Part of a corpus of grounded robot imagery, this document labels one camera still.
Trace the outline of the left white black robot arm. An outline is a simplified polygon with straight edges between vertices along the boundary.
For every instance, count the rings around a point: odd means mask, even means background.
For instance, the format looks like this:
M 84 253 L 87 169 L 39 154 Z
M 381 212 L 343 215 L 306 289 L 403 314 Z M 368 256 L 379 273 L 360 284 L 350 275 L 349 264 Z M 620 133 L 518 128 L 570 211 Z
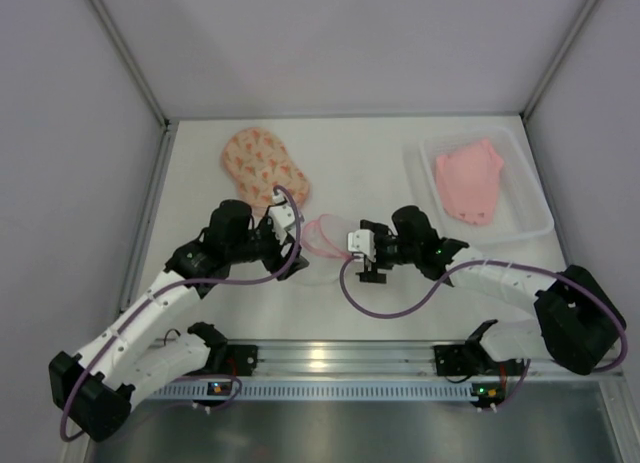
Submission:
M 111 438 L 136 406 L 166 384 L 195 371 L 217 372 L 226 338 L 211 324 L 196 323 L 174 343 L 154 350 L 158 334 L 230 278 L 239 264 L 259 262 L 267 276 L 252 285 L 283 281 L 308 267 L 301 254 L 302 216 L 292 194 L 276 186 L 265 215 L 255 220 L 249 204 L 228 199 L 212 212 L 198 236 L 178 247 L 150 287 L 93 341 L 76 352 L 61 351 L 48 365 L 59 433 L 67 424 L 95 442 Z

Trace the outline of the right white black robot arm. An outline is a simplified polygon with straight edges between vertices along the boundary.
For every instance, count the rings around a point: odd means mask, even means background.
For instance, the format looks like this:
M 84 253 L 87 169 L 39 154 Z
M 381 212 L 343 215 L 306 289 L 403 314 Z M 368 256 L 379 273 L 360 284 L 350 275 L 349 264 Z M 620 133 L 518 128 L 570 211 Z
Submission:
M 626 358 L 626 321 L 587 269 L 570 265 L 554 272 L 490 259 L 467 242 L 440 236 L 416 206 L 395 211 L 392 222 L 387 226 L 363 220 L 348 234 L 350 259 L 363 265 L 360 282 L 383 284 L 387 271 L 411 265 L 433 286 L 405 310 L 369 310 L 367 316 L 409 316 L 447 285 L 494 298 L 527 315 L 518 322 L 496 317 L 483 322 L 464 344 L 476 357 L 492 363 L 544 358 L 578 375 L 611 370 Z

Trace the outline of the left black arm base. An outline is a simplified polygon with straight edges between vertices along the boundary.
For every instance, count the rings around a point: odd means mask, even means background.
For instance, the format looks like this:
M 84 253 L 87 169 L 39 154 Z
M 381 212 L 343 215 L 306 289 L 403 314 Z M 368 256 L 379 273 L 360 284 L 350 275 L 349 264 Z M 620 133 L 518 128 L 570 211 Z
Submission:
M 251 376 L 258 363 L 258 347 L 248 344 L 224 343 L 210 350 L 201 374 Z

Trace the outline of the floral orange bra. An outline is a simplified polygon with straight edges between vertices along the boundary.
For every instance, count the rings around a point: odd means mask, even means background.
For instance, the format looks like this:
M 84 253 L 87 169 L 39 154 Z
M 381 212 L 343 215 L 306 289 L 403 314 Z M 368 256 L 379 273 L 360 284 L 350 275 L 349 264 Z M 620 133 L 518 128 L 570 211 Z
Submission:
M 310 195 L 310 182 L 289 155 L 282 140 L 271 131 L 251 127 L 234 134 L 225 145 L 221 161 L 240 197 L 263 215 L 272 203 L 276 185 L 285 187 L 301 207 Z

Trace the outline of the white mesh laundry bag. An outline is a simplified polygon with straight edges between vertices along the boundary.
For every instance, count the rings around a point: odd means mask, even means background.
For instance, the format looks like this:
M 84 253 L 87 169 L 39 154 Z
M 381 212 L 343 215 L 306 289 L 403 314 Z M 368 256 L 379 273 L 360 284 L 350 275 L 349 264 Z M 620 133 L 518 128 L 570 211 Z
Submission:
M 343 263 L 349 258 L 348 234 L 358 224 L 334 214 L 321 214 L 302 230 L 302 255 L 308 260 L 299 282 L 307 286 L 332 284 L 339 278 Z

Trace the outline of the clear plastic bin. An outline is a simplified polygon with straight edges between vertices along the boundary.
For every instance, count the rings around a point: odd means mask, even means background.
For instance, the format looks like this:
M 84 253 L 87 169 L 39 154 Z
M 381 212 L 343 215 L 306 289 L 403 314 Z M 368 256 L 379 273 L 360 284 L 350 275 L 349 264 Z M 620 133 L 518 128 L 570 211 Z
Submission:
M 532 240 L 554 220 L 516 134 L 500 125 L 423 134 L 402 146 L 412 196 L 438 232 L 473 246 Z

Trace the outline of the pink cloth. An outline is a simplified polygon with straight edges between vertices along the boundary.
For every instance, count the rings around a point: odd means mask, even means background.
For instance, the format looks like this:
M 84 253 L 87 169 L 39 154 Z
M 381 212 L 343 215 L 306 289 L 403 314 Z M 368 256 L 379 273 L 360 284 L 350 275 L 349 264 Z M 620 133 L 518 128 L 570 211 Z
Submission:
M 439 155 L 435 182 L 445 212 L 470 225 L 489 225 L 500 195 L 503 167 L 503 158 L 487 138 Z

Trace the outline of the aluminium front rail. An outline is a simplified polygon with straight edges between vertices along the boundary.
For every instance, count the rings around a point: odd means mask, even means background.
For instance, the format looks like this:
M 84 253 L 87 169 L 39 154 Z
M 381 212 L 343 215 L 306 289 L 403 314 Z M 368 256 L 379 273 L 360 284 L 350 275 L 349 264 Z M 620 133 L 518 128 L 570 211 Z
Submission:
M 434 348 L 450 341 L 240 340 L 255 345 L 256 380 L 440 381 Z

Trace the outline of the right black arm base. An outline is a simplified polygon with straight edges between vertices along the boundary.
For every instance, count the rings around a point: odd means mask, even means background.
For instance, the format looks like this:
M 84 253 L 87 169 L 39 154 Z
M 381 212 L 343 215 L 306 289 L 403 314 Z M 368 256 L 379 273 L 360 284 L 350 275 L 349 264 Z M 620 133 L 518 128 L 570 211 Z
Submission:
M 442 377 L 521 376 L 524 363 L 515 359 L 498 362 L 480 345 L 478 336 L 463 343 L 436 345 L 436 373 Z

